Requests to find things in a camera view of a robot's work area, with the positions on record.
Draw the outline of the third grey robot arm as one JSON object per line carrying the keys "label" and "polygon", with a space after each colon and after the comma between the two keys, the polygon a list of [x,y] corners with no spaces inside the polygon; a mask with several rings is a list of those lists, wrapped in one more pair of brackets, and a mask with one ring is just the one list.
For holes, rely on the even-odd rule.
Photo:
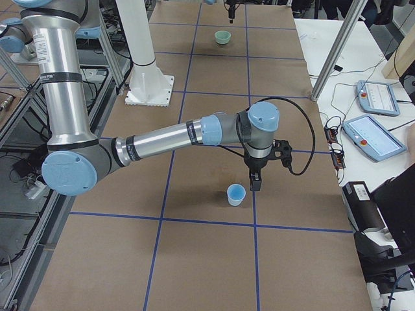
{"label": "third grey robot arm", "polygon": [[24,60],[36,59],[36,48],[31,32],[16,17],[1,20],[1,48],[19,54]]}

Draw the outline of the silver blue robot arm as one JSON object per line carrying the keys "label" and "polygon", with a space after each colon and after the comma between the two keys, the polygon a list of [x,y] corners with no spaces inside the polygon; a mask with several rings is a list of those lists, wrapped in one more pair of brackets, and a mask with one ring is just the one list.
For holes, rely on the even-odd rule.
{"label": "silver blue robot arm", "polygon": [[[204,2],[208,5],[213,5],[217,3],[217,0],[204,0]],[[228,19],[230,24],[233,23],[235,19],[235,12],[236,9],[239,7],[236,0],[225,0],[223,1],[223,5],[225,10],[228,12]]]}
{"label": "silver blue robot arm", "polygon": [[21,19],[31,32],[50,121],[48,156],[41,167],[46,184],[66,196],[92,189],[133,161],[191,145],[241,143],[251,189],[275,145],[279,110],[261,101],[235,115],[216,113],[128,138],[99,139],[89,127],[76,37],[101,35],[97,1],[20,1]]}

